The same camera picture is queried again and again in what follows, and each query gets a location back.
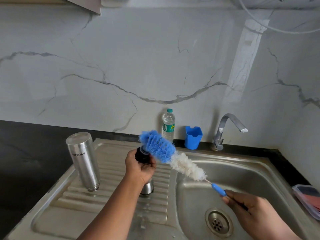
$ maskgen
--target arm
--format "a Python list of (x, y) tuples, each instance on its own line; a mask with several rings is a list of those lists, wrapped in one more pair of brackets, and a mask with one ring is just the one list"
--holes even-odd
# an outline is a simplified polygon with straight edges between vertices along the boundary
[[(234, 211), (243, 229), (254, 240), (301, 240), (264, 198), (226, 190), (222, 200)], [(238, 203), (244, 204), (248, 211)]]
[(77, 240), (125, 240), (127, 238), (134, 210), (143, 185), (152, 177), (156, 162), (141, 164), (128, 152), (125, 159), (126, 173), (106, 205), (97, 217), (82, 232)]

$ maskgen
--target green bottle label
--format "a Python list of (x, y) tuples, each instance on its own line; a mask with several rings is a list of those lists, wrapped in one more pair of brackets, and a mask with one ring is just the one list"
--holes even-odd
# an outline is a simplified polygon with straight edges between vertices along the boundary
[(172, 124), (172, 125), (163, 124), (163, 130), (165, 132), (173, 132), (174, 131), (174, 124)]

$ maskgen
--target hand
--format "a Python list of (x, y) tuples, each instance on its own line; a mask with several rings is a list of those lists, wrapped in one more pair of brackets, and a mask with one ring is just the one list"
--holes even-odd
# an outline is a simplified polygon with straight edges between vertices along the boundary
[[(272, 205), (264, 198), (251, 194), (226, 190), (228, 197), (222, 200), (234, 211), (243, 229), (255, 240), (300, 239), (280, 218)], [(248, 211), (238, 203), (244, 204)]]
[(134, 156), (136, 152), (137, 149), (129, 151), (125, 158), (125, 176), (146, 184), (155, 172), (156, 161), (150, 154), (150, 164), (140, 163)]

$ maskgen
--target plastic water bottle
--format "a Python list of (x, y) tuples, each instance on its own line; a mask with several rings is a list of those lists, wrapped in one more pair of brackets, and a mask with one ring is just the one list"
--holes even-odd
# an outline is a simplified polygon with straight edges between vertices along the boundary
[(172, 109), (167, 109), (167, 113), (163, 116), (162, 137), (168, 141), (174, 141), (174, 123), (176, 118), (172, 113)]

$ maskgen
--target faucet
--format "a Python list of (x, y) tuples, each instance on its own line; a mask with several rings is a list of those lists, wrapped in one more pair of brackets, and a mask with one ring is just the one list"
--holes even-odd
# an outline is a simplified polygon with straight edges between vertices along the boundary
[(223, 145), (222, 145), (223, 139), (221, 139), (221, 137), (222, 137), (224, 126), (226, 125), (226, 122), (228, 119), (230, 119), (235, 124), (235, 126), (239, 129), (240, 132), (248, 132), (248, 129), (241, 123), (240, 120), (238, 120), (238, 118), (234, 114), (226, 113), (221, 118), (217, 133), (213, 138), (211, 149), (214, 151), (221, 151), (223, 149)]

